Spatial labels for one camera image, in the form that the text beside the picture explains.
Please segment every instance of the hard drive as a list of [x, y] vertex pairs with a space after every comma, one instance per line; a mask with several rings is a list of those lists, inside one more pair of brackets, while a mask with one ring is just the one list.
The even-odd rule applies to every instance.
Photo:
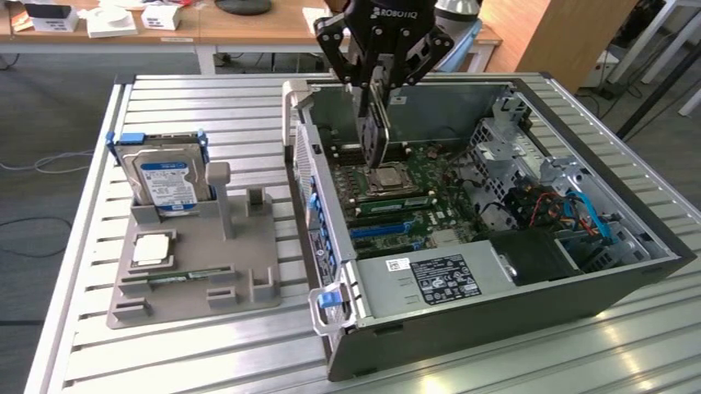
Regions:
[[195, 212], [198, 201], [212, 198], [204, 179], [204, 133], [108, 137], [108, 147], [124, 168], [139, 205], [155, 205], [162, 216]]

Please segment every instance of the hard drive label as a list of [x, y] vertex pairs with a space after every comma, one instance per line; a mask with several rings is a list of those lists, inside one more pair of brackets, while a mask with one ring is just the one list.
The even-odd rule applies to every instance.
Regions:
[[192, 183], [186, 180], [190, 172], [186, 163], [146, 163], [142, 172], [158, 208], [182, 211], [195, 207], [198, 196]]
[[461, 254], [411, 262], [411, 271], [429, 305], [482, 294]]

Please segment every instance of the circuit board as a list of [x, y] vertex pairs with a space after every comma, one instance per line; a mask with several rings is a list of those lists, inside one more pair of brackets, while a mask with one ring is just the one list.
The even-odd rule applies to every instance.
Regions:
[[332, 178], [359, 259], [467, 243], [485, 228], [451, 165], [465, 146], [405, 144], [371, 171], [334, 150]]

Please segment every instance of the aluminum table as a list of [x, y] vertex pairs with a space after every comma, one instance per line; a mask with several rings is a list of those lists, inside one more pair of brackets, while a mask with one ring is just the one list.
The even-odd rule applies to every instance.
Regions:
[[[461, 74], [442, 75], [459, 77]], [[521, 75], [684, 242], [701, 251], [701, 215], [566, 90]], [[696, 392], [701, 387], [701, 263], [594, 318], [340, 383], [308, 313], [308, 285], [283, 170], [282, 83], [320, 75], [139, 76], [115, 85], [25, 393]], [[204, 130], [232, 168], [230, 194], [274, 198], [283, 303], [275, 309], [111, 330], [105, 312], [131, 189], [103, 137]], [[533, 132], [565, 153], [542, 123]]]

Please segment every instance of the blue pcie slot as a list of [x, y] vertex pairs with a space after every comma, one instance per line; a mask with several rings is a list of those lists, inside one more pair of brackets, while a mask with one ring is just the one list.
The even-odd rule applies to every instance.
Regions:
[[386, 226], [352, 228], [350, 230], [350, 238], [363, 238], [366, 236], [387, 236], [390, 234], [406, 234], [411, 230], [411, 224], [413, 222], [403, 222], [399, 224], [389, 224]]

